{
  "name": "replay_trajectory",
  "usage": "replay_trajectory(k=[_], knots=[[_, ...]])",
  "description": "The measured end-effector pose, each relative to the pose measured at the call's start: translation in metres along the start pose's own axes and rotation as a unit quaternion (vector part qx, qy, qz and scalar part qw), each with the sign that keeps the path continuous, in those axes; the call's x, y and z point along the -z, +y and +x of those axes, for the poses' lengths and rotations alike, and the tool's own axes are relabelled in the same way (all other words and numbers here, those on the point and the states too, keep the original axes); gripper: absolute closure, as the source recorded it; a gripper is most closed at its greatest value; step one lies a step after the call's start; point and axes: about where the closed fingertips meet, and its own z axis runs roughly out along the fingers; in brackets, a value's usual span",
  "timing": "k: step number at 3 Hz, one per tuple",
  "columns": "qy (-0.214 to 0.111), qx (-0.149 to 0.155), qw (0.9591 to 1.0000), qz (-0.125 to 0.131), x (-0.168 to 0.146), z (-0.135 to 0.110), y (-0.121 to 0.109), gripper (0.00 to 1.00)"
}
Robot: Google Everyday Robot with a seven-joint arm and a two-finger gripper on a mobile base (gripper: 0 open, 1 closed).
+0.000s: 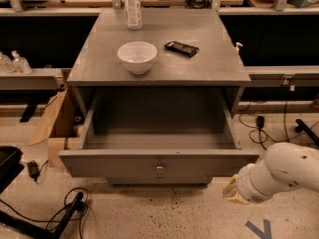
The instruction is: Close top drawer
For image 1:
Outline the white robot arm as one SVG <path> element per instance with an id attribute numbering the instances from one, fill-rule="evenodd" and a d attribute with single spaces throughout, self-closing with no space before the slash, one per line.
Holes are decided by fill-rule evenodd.
<path id="1" fill-rule="evenodd" d="M 306 188 L 319 191 L 319 150 L 292 143 L 276 143 L 263 159 L 242 167 L 222 191 L 234 203 L 260 204 L 275 194 Z"/>

